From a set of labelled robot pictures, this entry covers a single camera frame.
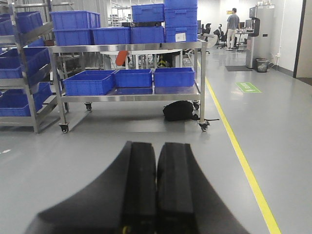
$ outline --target cart wheel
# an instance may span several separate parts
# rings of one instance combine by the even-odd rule
[[[87,111],[91,111],[92,110],[92,105],[91,103],[85,103]]]
[[[208,123],[200,123],[199,126],[203,132],[206,132],[208,129]]]
[[[198,104],[198,102],[193,102],[193,106],[194,106],[195,110],[198,110],[198,109],[199,109],[199,104]]]
[[[63,133],[68,133],[68,131],[69,131],[69,128],[68,128],[67,124],[60,125],[60,128],[62,129]]]

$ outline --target black backpack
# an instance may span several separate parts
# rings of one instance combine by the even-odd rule
[[[176,101],[165,106],[163,113],[167,121],[199,120],[198,115],[193,115],[193,104],[189,101]]]

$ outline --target red object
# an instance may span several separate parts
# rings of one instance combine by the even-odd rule
[[[128,51],[120,51],[116,58],[116,65],[122,66],[126,61],[127,55],[128,55]]]

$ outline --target yellow floor line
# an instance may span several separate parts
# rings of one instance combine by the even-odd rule
[[[269,229],[271,234],[281,234],[281,231],[277,225],[277,222],[276,222],[276,220],[275,220],[275,218],[274,218],[274,216],[273,216],[273,214],[272,214],[272,212],[271,212],[271,210],[267,204],[267,201],[266,201],[266,199],[265,199],[265,197],[264,197],[264,195],[263,195],[263,193],[259,187],[259,184],[258,184],[258,182],[257,182],[257,180],[253,174],[253,171],[251,170],[251,168],[248,164],[248,161],[245,158],[245,155],[239,146],[239,143],[236,139],[236,136],[235,136],[227,118],[224,115],[224,112],[221,108],[221,105],[220,105],[218,99],[216,98],[215,92],[212,89],[211,84],[209,83],[207,77],[205,77],[205,80],[206,80],[208,90],[209,90],[209,92],[210,92],[210,94],[214,100],[214,104],[215,104],[215,106],[216,106],[216,108],[220,114],[221,120],[222,120],[224,127],[225,127],[225,129],[229,135],[231,143],[235,149],[235,152],[236,152],[236,155],[239,159],[239,162],[240,162],[240,164],[241,164],[241,166],[245,172],[246,178],[247,178],[247,180],[251,186],[251,189],[253,191],[255,199],[256,199],[258,206],[262,212],[263,218],[264,218],[264,220],[268,226],[268,229]]]

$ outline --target gray shirt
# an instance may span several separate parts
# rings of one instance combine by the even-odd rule
[[[239,17],[236,14],[232,14],[228,18],[229,24],[229,29],[236,29],[239,24]]]

